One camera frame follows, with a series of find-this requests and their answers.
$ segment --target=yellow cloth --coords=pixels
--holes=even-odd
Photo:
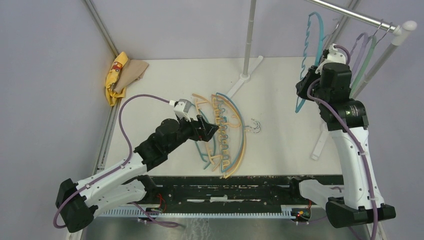
[[[112,67],[109,70],[109,73],[106,77],[106,99],[107,102],[111,107],[115,106],[118,98],[125,97],[126,88],[124,87],[120,93],[114,92],[113,88],[116,85],[121,70],[124,67],[124,65],[127,63],[128,57],[125,52],[121,52],[116,58],[115,61],[113,61]]]

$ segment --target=wire hook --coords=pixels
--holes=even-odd
[[[329,37],[329,36],[333,35],[333,34],[337,31],[337,29],[339,28],[339,26],[340,26],[340,20],[339,20],[339,21],[337,21],[337,25],[335,26],[335,28],[334,28],[334,30],[332,31],[332,33],[325,35],[325,37],[324,37],[324,38],[326,38],[326,37]]]
[[[374,34],[372,35],[372,37],[374,37],[374,36],[377,34],[377,32],[380,30],[380,28],[382,27],[382,25],[383,25],[383,20],[384,20],[384,19],[381,19],[381,20],[380,20],[380,25],[378,26],[377,30],[375,30],[375,32],[374,32]]]
[[[377,44],[379,44],[379,42],[387,35],[387,33],[390,31],[390,28],[392,27],[393,22],[390,23],[390,26],[388,26],[387,31],[385,32],[385,34],[380,38],[380,40],[377,41]]]
[[[253,118],[251,120],[253,121],[253,124],[255,125],[255,127],[247,125],[245,126],[245,128],[249,128],[249,129],[247,129],[246,131],[254,133],[254,134],[258,134],[261,131],[261,123],[258,120]]]

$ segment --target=gray wall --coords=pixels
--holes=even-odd
[[[64,239],[56,195],[93,169],[112,60],[82,1],[0,1],[0,239]]]
[[[240,58],[245,54],[249,0],[93,0],[120,51],[139,59]],[[331,0],[345,5],[350,0]],[[304,49],[308,14],[304,0],[258,0],[252,56],[298,57]],[[320,9],[325,33],[339,15]],[[316,17],[312,17],[312,29]],[[315,54],[318,32],[310,33]]]
[[[385,201],[396,207],[397,217],[384,222],[387,236],[422,239],[424,210],[424,16],[422,0],[363,0],[359,11],[396,24],[408,20],[417,30],[400,46],[359,96],[370,122],[370,151],[375,177]],[[349,49],[356,37],[375,28],[351,21],[340,43]],[[372,63],[387,47],[387,35],[376,48]]]

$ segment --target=towel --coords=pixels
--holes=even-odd
[[[128,59],[125,52],[121,52],[113,61],[106,77],[106,99],[113,107],[118,98],[124,98],[126,87],[132,82],[143,78],[149,64],[143,60]]]

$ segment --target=red wire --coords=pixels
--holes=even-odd
[[[165,204],[165,207],[163,208],[163,211],[162,211],[162,213],[164,213],[166,210],[167,210],[167,202],[165,201],[165,199],[162,197],[162,195],[161,194],[159,194],[160,195],[160,201],[163,201],[163,203]]]
[[[160,199],[159,208],[161,208],[161,206],[162,206],[162,195],[159,193],[156,197],[158,197]]]

